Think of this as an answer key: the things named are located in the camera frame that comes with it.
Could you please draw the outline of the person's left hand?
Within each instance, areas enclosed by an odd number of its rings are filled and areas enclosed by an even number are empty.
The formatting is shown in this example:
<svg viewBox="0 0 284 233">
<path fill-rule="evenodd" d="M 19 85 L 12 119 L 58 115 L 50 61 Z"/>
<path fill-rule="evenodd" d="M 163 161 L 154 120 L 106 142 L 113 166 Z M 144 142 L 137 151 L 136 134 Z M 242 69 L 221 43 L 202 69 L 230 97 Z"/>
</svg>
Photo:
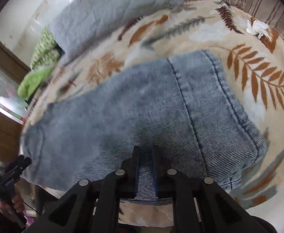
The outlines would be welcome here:
<svg viewBox="0 0 284 233">
<path fill-rule="evenodd" d="M 15 196 L 11 200 L 11 204 L 8 204 L 6 201 L 0 199 L 0 212 L 6 218 L 8 218 L 12 222 L 16 222 L 16 215 L 15 212 L 23 215 L 25 210 L 24 200 L 21 197 L 21 193 L 15 190 Z"/>
</svg>

